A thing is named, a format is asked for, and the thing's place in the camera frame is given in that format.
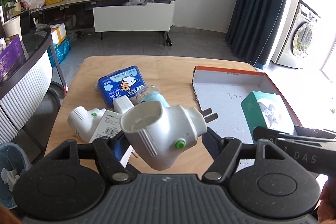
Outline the person's right hand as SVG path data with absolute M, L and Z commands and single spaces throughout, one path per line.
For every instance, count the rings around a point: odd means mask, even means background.
M 317 210 L 318 223 L 335 223 L 335 207 L 330 201 L 330 189 L 330 182 L 327 181 L 320 196 L 321 202 Z

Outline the person's left hand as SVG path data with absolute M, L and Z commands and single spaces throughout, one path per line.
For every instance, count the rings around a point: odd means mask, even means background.
M 21 224 L 21 221 L 11 211 L 0 205 L 0 224 Z

